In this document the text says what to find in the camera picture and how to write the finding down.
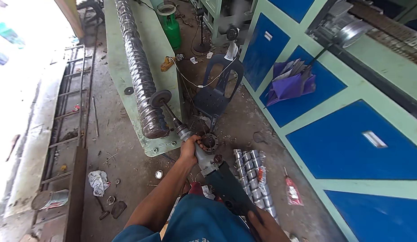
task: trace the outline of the metal shaft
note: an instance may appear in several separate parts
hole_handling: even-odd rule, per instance
[[[156,87],[131,7],[127,0],[115,0],[115,3],[143,135],[149,139],[166,137],[170,129],[164,120],[162,109],[149,104],[149,98],[156,92]]]
[[[98,129],[98,117],[97,117],[97,108],[95,107],[95,96],[92,96],[92,104],[94,106],[95,131],[97,132],[97,137],[99,137],[100,136],[100,131]]]

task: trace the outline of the plastic chair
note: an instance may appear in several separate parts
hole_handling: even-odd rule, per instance
[[[222,69],[224,71],[220,75],[216,87],[213,89],[210,86],[205,86],[193,97],[196,109],[210,118],[210,132],[213,132],[217,119],[225,111],[228,103],[233,98],[234,93],[237,91],[237,88],[241,83],[244,73],[243,64],[237,58],[233,60],[233,63],[231,63],[231,61],[226,60],[224,57],[225,55],[223,54],[216,54],[211,57],[206,68],[204,81],[202,82],[203,86],[207,85],[211,69],[215,64],[221,64],[223,65]],[[234,70],[237,73],[237,83],[231,97],[227,98],[225,97],[225,87],[227,86],[231,70]]]

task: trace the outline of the concrete floor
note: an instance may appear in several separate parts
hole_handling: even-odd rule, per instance
[[[195,36],[197,23],[192,15],[191,5],[183,2],[177,3],[181,13],[185,14],[186,21],[192,23],[194,27],[184,25],[179,20],[182,47],[176,53],[185,53],[186,57],[190,58],[194,56],[190,52],[190,45],[192,38]],[[224,48],[217,47],[215,53],[222,51],[224,53],[224,50]],[[117,201],[124,201],[128,208],[117,220],[107,216],[99,221],[98,217],[101,215],[101,209],[92,194],[92,188],[86,183],[82,241],[88,242],[111,241],[123,229],[134,208],[154,188],[150,184],[159,183],[159,180],[154,177],[155,171],[163,170],[165,174],[172,167],[172,163],[165,157],[147,157],[137,140],[129,118],[120,116],[120,111],[124,107],[110,78],[108,65],[105,64],[108,59],[101,59],[106,55],[106,51],[105,28],[102,25],[98,31],[98,48],[92,85],[100,136],[96,137],[95,122],[91,111],[87,133],[87,173],[95,170],[105,171],[108,180],[112,182],[112,185],[101,198],[107,210],[112,208],[112,206],[107,206],[107,198],[111,195],[114,195]],[[209,62],[205,57],[201,57],[201,60],[200,63],[195,65],[189,59],[179,63],[179,68],[183,71],[183,74],[188,79],[193,80],[195,84],[202,82],[206,65]],[[190,90],[190,92],[192,96],[195,94],[194,91]],[[188,114],[188,120],[184,121],[189,126],[193,124],[192,130],[198,134],[204,134],[203,126],[199,120],[192,116],[192,112]],[[254,132],[262,132],[267,144],[252,141]],[[298,238],[307,238],[310,242],[340,242],[346,240],[280,139],[272,133],[270,124],[244,86],[239,88],[225,113],[220,117],[214,134],[221,141],[216,153],[222,154],[230,167],[233,166],[232,149],[265,151],[267,155],[265,161],[268,169],[267,179],[280,224],[285,231],[296,234]],[[106,153],[112,155],[117,153],[117,155],[114,159],[106,162],[110,157]],[[177,159],[179,149],[169,152],[168,155]],[[283,167],[287,168],[289,176],[296,183],[304,206],[288,205]],[[202,176],[197,175],[198,173],[199,168],[195,167],[192,171],[192,179],[195,180],[196,178],[198,181],[204,182]],[[121,183],[117,186],[114,184],[116,179],[121,180]]]

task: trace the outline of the crumpled plastic bag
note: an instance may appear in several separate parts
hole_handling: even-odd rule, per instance
[[[104,191],[111,185],[107,181],[107,173],[105,171],[91,171],[88,174],[89,184],[94,189],[94,196],[102,197]]]

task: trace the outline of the electric cable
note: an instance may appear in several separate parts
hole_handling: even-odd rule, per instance
[[[182,75],[183,76],[183,78],[184,79],[186,79],[187,81],[189,81],[192,85],[194,85],[194,86],[196,86],[196,87],[199,87],[199,88],[203,88],[203,87],[206,87],[206,86],[209,86],[213,81],[215,81],[219,76],[221,76],[222,75],[222,73],[226,70],[226,69],[228,69],[228,67],[237,59],[237,57],[236,58],[234,58],[232,61],[231,61],[231,63],[229,63],[228,65],[227,65],[227,67],[225,67],[223,70],[222,70],[222,72],[218,75],[218,76],[216,76],[209,84],[207,84],[207,85],[205,85],[205,86],[203,86],[203,85],[195,85],[192,81],[190,81],[190,80],[188,80],[181,72],[180,72],[180,70],[179,70],[179,67],[177,66],[177,64],[176,64],[176,62],[174,61],[174,59],[173,58],[171,58],[171,57],[169,57],[169,56],[167,56],[167,58],[169,58],[170,60],[172,60],[173,62],[174,62],[174,65],[176,66],[176,69],[179,71],[179,73],[180,73],[180,75]]]

